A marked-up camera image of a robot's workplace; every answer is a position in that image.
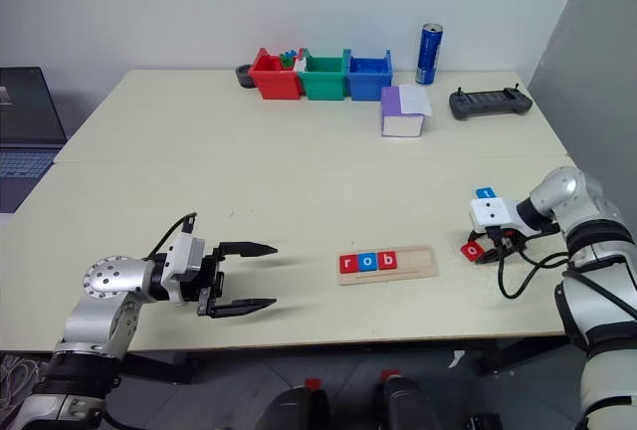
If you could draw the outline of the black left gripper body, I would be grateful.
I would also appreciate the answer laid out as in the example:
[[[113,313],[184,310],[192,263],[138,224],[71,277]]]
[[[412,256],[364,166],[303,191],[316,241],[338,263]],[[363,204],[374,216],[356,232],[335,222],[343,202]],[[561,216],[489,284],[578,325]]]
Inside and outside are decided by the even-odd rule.
[[[222,248],[214,248],[203,257],[198,271],[189,271],[180,281],[181,296],[185,302],[196,304],[196,314],[213,316],[216,301],[222,296],[224,273],[219,270],[225,260]]]

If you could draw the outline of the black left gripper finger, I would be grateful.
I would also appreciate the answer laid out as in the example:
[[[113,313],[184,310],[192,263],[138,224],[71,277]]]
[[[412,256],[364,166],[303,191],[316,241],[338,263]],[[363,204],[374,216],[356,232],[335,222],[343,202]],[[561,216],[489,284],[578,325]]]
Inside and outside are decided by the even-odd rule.
[[[218,256],[261,257],[276,254],[278,250],[272,246],[255,242],[221,242],[218,245]]]
[[[211,319],[245,316],[263,310],[276,302],[276,299],[247,299],[235,300],[225,305],[213,304],[207,309],[207,316]]]

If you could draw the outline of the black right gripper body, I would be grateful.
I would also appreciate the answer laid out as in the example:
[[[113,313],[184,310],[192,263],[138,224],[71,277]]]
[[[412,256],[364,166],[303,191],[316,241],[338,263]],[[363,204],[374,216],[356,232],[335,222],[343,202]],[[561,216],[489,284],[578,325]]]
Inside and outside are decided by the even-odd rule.
[[[487,226],[487,236],[499,251],[516,252],[521,245],[521,233],[514,229],[502,226]]]

